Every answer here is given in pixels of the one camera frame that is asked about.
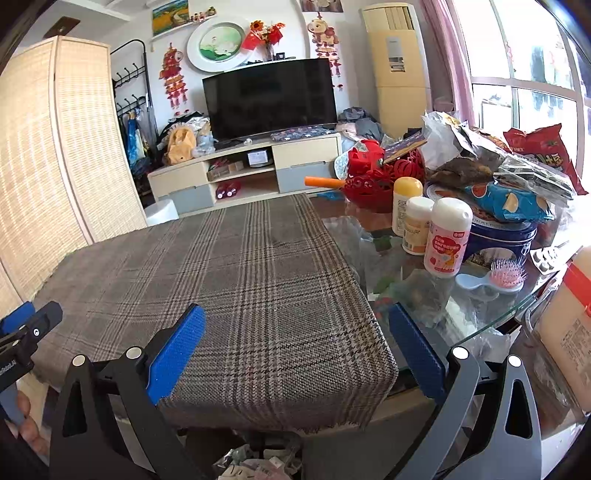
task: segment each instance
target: glass tabletop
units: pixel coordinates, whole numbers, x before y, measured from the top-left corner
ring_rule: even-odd
[[[400,302],[437,354],[445,357],[450,348],[502,325],[535,301],[535,293],[548,280],[526,264],[524,288],[513,294],[498,294],[487,287],[467,291],[455,278],[438,278],[425,270],[424,257],[402,249],[402,239],[388,232],[367,241],[365,284],[372,308],[388,340],[387,313]],[[371,245],[378,249],[371,252]],[[483,277],[488,270],[464,263],[460,273]]]
[[[395,236],[391,228],[385,228],[391,224],[390,215],[360,212],[354,206],[339,211],[335,203],[326,215],[323,208],[318,207],[321,202],[316,202],[315,206],[357,274],[401,368],[406,362],[388,326],[388,310],[396,302],[402,304],[436,354],[444,358],[453,346],[474,337],[496,335],[489,329],[523,312],[548,281],[549,275],[541,275],[527,262],[525,285],[517,293],[498,294],[487,287],[472,292],[464,290],[454,278],[431,275],[424,268],[424,257],[410,255],[402,249],[402,239]],[[482,277],[488,270],[466,262],[460,272]],[[486,340],[470,343],[468,348],[485,348]]]

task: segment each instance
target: blue snack bag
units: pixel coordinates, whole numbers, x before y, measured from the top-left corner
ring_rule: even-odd
[[[480,208],[500,222],[546,223],[554,220],[554,213],[545,198],[492,181],[465,187]]]

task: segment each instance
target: yellow bottle cap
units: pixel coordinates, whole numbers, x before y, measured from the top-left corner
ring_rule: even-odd
[[[412,177],[400,177],[394,182],[394,193],[403,197],[419,197],[423,195],[423,184]]]

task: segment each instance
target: hairbrush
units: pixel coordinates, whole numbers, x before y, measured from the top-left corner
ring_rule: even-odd
[[[487,286],[499,293],[516,293],[523,288],[525,269],[515,260],[495,260],[484,277],[460,273],[456,283],[465,290]]]

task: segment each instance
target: bamboo folding screen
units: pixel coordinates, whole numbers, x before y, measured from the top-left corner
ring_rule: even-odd
[[[144,227],[109,47],[54,37],[13,57],[0,76],[0,317],[68,253]]]

